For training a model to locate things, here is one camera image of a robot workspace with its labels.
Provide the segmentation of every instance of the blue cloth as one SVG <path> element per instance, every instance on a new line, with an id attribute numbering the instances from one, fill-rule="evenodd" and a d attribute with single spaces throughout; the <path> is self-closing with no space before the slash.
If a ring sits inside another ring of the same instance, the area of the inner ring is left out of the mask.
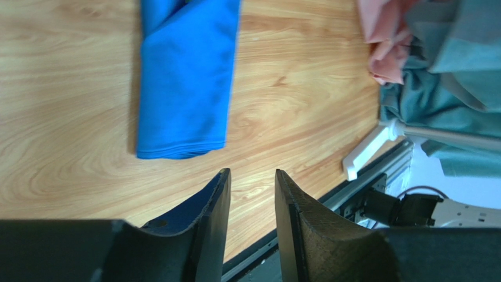
<path id="1" fill-rule="evenodd" d="M 226 141 L 239 0 L 142 0 L 137 157 L 187 159 Z"/>

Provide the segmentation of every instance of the teal cloth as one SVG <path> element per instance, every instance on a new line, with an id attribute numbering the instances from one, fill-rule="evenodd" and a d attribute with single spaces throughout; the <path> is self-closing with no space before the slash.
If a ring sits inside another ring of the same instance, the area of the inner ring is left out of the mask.
<path id="1" fill-rule="evenodd" d="M 501 1 L 421 2 L 404 85 L 381 87 L 380 118 L 501 139 Z M 501 177 L 501 152 L 427 141 L 448 176 Z"/>

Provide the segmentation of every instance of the white plastic part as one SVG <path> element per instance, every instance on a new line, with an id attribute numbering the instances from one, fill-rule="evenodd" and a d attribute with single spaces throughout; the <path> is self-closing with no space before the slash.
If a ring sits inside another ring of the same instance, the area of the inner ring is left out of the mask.
<path id="1" fill-rule="evenodd" d="M 433 210 L 434 227 L 501 227 L 501 210 L 444 199 Z"/>
<path id="2" fill-rule="evenodd" d="M 395 141 L 399 136 L 397 121 L 380 123 L 354 150 L 343 159 L 343 169 L 348 181 L 357 178 L 357 172 L 370 160 L 386 141 Z"/>
<path id="3" fill-rule="evenodd" d="M 438 142 L 453 143 L 501 152 L 501 139 L 447 132 L 437 129 L 406 126 L 398 120 L 379 123 L 355 149 L 343 159 L 343 169 L 349 181 L 357 178 L 357 172 L 370 160 L 386 141 L 395 141 L 399 136 L 418 136 Z"/>

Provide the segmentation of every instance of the wooden table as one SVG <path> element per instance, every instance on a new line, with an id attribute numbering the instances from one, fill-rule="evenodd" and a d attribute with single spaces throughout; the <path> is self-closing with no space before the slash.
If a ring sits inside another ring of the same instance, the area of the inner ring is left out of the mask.
<path id="1" fill-rule="evenodd" d="M 0 217 L 141 225 L 232 169 L 225 260 L 275 228 L 273 177 L 313 197 L 376 124 L 355 0 L 245 0 L 228 142 L 189 160 L 134 155 L 138 0 L 0 1 Z"/>

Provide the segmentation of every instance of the black cable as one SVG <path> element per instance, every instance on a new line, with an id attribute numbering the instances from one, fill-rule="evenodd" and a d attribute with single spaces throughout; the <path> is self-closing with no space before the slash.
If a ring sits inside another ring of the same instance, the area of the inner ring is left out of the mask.
<path id="1" fill-rule="evenodd" d="M 407 193 L 409 192 L 412 192 L 414 190 L 419 190 L 419 189 L 425 189 L 425 190 L 430 190 L 430 191 L 433 191 L 435 193 L 437 193 L 438 195 L 440 195 L 442 198 L 444 199 L 448 199 L 449 196 L 445 195 L 444 192 L 440 191 L 439 189 L 437 188 L 434 188 L 432 186 L 414 186 L 414 187 L 411 187 L 411 188 L 408 188 L 407 190 L 405 190 L 404 192 L 401 192 L 397 198 L 398 199 L 402 199 Z M 376 226 L 378 226 L 379 222 L 376 222 L 370 229 L 374 229 L 376 228 Z"/>

